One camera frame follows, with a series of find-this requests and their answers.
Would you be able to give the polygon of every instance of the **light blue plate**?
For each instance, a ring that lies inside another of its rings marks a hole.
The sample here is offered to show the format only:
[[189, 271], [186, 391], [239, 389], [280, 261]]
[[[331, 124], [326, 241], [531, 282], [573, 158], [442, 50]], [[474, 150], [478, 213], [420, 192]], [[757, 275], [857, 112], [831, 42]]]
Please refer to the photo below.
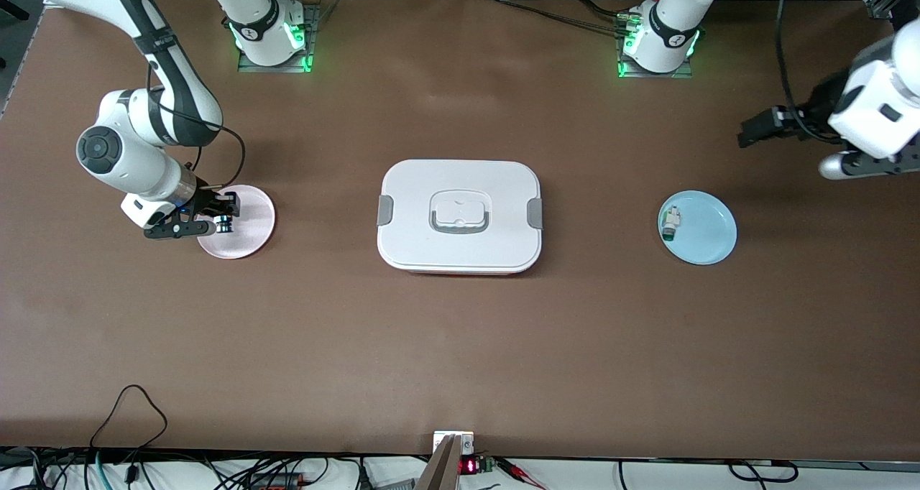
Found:
[[664, 202], [658, 211], [658, 237], [664, 213], [671, 206], [681, 212], [681, 222], [673, 241], [661, 241], [677, 258], [690, 264], [710, 265], [725, 260], [735, 249], [738, 227], [732, 211], [719, 199], [697, 190], [674, 193]]

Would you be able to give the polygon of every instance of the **teal cable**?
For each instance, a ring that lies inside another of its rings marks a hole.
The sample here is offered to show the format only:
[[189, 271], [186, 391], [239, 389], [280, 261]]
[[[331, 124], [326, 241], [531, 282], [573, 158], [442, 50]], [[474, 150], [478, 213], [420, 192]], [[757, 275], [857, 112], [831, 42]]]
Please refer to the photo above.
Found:
[[106, 477], [106, 473], [102, 471], [102, 461], [99, 460], [98, 451], [96, 451], [96, 473], [99, 474], [99, 479], [102, 480], [102, 486], [105, 486], [106, 490], [112, 490], [112, 485], [109, 484], [109, 478]]

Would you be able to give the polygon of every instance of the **white lid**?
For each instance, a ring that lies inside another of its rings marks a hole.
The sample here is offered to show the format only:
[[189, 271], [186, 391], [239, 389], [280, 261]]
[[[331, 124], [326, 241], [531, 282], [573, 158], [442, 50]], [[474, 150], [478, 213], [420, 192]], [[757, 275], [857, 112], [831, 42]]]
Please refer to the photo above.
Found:
[[377, 248], [392, 267], [510, 274], [540, 255], [535, 173], [516, 162], [405, 160], [384, 176]]

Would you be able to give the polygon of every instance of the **brown table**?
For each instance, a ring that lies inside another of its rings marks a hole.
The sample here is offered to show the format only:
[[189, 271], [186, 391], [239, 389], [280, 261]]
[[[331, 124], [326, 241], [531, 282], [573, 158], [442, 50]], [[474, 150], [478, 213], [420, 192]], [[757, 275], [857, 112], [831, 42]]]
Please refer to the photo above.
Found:
[[[144, 61], [47, 11], [0, 123], [0, 443], [86, 444], [139, 382], [170, 416], [164, 447], [410, 453], [462, 427], [499, 454], [920, 461], [920, 175], [830, 182], [824, 144], [738, 149], [740, 121], [783, 100], [775, 4], [717, 3], [693, 80], [624, 80], [609, 38], [492, 0], [343, 0], [313, 73], [237, 74], [214, 0], [160, 3], [276, 232], [235, 262], [142, 238], [73, 142]], [[799, 99], [885, 28], [857, 2], [789, 4]], [[377, 196], [407, 158], [535, 170], [538, 263], [388, 267]], [[220, 137], [200, 173], [236, 161]], [[684, 189], [734, 212], [725, 262], [658, 240]], [[101, 442], [157, 425], [132, 395]]]

